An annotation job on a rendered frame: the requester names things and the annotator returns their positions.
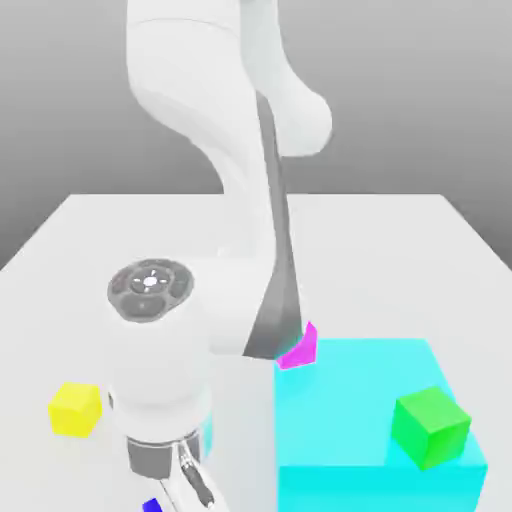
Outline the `small magenta cube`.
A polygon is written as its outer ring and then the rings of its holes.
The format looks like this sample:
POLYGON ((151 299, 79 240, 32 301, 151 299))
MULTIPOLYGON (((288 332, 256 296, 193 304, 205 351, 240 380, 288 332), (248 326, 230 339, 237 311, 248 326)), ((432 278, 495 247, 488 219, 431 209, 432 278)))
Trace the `small magenta cube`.
POLYGON ((280 370, 289 370, 316 362, 317 358, 318 331, 317 328, 308 322, 302 338, 286 353, 277 360, 280 370))

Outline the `small yellow cube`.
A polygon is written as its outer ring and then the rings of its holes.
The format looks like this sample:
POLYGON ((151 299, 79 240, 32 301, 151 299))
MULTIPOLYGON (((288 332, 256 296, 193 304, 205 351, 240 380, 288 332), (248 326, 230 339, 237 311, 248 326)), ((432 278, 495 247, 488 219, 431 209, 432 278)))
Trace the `small yellow cube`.
POLYGON ((65 382, 48 404, 52 431, 57 435, 87 438, 102 415, 96 385, 65 382))

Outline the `small green cube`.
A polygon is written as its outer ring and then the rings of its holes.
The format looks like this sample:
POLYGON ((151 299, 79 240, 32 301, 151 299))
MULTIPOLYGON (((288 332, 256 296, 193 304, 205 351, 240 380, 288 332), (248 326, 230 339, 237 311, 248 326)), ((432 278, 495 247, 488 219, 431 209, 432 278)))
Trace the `small green cube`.
POLYGON ((398 398, 391 437, 420 470, 459 457, 472 418, 440 387, 432 386, 398 398))

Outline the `large cyan box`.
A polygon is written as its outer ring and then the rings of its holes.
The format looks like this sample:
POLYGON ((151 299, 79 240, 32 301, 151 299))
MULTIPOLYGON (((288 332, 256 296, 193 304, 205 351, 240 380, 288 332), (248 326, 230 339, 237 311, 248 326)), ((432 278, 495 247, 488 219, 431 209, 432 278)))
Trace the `large cyan box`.
POLYGON ((274 371, 277 512, 476 512, 487 463, 420 470, 391 437, 398 398, 450 387, 424 340, 323 339, 315 363, 274 371))

